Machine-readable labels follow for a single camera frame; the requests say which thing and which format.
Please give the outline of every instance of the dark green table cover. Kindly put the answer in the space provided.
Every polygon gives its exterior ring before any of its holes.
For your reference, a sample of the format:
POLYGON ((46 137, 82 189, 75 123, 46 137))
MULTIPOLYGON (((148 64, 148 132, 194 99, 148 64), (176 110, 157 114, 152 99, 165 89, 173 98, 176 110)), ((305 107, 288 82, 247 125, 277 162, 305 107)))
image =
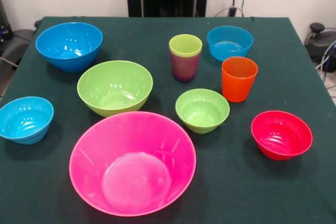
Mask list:
POLYGON ((109 18, 47 17, 36 37, 63 22, 88 22, 104 35, 95 63, 131 60, 152 74, 154 87, 141 110, 178 119, 174 105, 186 90, 220 92, 221 63, 208 51, 206 35, 216 26, 236 25, 255 39, 248 57, 259 73, 248 99, 230 104, 225 123, 206 135, 187 132, 197 152, 190 187, 175 203, 143 217, 122 218, 87 205, 68 172, 78 138, 102 118, 77 95, 82 73, 62 72, 27 49, 1 106, 24 96, 51 101, 55 117, 45 138, 24 146, 0 140, 0 223, 335 223, 336 108, 287 18, 109 18), (169 39, 199 36, 204 47, 196 78, 187 83, 171 74, 169 39), (256 146, 252 119, 266 110, 284 110, 305 120, 313 146, 304 155, 277 162, 256 146))

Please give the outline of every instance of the blue bowl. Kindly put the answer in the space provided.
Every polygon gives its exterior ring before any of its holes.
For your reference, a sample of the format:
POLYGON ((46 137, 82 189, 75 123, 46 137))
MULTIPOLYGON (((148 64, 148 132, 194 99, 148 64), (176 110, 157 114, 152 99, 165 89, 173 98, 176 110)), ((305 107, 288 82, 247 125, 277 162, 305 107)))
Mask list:
POLYGON ((47 133, 53 116, 53 105, 46 99, 16 99, 0 109, 0 136, 19 144, 34 144, 47 133))
POLYGON ((219 26, 207 36, 211 55, 220 61, 232 56, 245 57, 253 45, 253 36, 236 26, 219 26))
POLYGON ((36 49, 49 63, 66 72, 88 69, 103 40, 101 31, 86 23, 59 24, 42 32, 36 49))

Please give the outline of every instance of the small green bowl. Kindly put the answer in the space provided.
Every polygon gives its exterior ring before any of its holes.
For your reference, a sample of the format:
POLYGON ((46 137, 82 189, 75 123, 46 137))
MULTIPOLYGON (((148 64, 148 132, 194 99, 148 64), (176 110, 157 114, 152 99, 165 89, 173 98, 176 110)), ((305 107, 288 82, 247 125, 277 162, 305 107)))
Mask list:
POLYGON ((81 100, 94 112, 107 118, 136 111, 144 105, 153 88, 153 78, 143 66, 113 60, 88 69, 77 84, 81 100))
POLYGON ((193 89, 183 93, 177 99, 175 109, 184 124, 198 134, 213 131, 230 113, 226 99, 209 89, 193 89))

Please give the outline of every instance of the magenta bowl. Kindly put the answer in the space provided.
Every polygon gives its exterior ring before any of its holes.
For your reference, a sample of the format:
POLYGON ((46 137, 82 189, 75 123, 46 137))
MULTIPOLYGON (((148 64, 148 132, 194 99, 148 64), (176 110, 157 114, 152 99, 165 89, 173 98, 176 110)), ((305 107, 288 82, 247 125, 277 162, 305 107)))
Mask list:
POLYGON ((189 186, 196 152, 174 121, 135 111, 89 128, 71 153, 69 172, 78 195, 116 216, 141 216, 165 208, 189 186))

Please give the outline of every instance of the bowl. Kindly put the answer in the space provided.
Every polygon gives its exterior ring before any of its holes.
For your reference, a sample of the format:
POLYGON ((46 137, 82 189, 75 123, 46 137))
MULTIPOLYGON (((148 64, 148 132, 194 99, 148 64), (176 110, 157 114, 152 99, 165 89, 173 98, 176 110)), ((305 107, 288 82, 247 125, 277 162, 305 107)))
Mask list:
POLYGON ((185 192, 196 169, 188 134, 151 112, 110 116, 88 129, 70 156, 69 173, 90 206, 116 216, 165 208, 185 192))
POLYGON ((284 111, 266 111, 257 115, 251 125, 260 150, 274 160, 287 160, 306 152, 313 142, 307 124, 284 111))
POLYGON ((16 99, 0 109, 0 136, 19 144, 34 144, 47 133, 53 116, 53 105, 46 99, 16 99))
POLYGON ((211 55, 219 61, 232 56, 245 57, 254 42, 248 31, 236 26, 216 27, 208 33, 207 40, 211 55))
POLYGON ((64 23, 42 32, 36 40, 36 49, 55 67, 79 72, 92 65, 102 40, 101 31, 91 24, 64 23))
POLYGON ((182 122, 199 134, 216 129, 230 113, 226 99, 209 89, 193 89, 183 93, 177 99, 175 109, 182 122))
POLYGON ((143 66, 124 60, 106 61, 87 70, 79 79, 81 100, 97 114, 108 117, 136 111, 153 88, 153 78, 143 66))

